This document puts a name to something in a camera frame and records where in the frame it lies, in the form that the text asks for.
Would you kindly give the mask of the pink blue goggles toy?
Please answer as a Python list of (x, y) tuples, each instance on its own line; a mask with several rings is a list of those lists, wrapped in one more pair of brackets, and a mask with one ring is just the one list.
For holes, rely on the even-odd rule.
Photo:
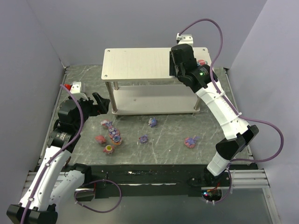
[(200, 59), (197, 61), (197, 65), (198, 66), (208, 65), (208, 61)]

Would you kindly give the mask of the pink toy yellow hat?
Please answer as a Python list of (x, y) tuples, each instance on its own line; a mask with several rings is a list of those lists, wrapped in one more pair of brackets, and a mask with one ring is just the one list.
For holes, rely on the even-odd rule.
[(103, 152), (106, 154), (111, 154), (114, 152), (114, 146), (112, 145), (106, 145), (103, 149)]

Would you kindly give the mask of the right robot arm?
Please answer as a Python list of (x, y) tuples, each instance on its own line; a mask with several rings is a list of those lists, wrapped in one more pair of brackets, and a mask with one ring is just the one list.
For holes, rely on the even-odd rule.
[(216, 144), (216, 153), (207, 166), (210, 175), (217, 177), (256, 137), (259, 129), (234, 111), (213, 69), (207, 64), (197, 64), (192, 46), (180, 44), (172, 47), (170, 58), (177, 79), (207, 105), (224, 133), (225, 138)]

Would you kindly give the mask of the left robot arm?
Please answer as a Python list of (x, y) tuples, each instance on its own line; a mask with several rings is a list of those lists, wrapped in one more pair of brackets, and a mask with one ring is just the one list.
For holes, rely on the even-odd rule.
[(75, 189), (92, 178), (90, 166), (75, 164), (60, 184), (57, 179), (80, 138), (83, 124), (91, 116), (106, 114), (110, 100), (93, 93), (94, 99), (62, 102), (49, 135), (43, 161), (30, 187), (18, 204), (11, 204), (7, 216), (14, 224), (54, 224), (58, 207)]

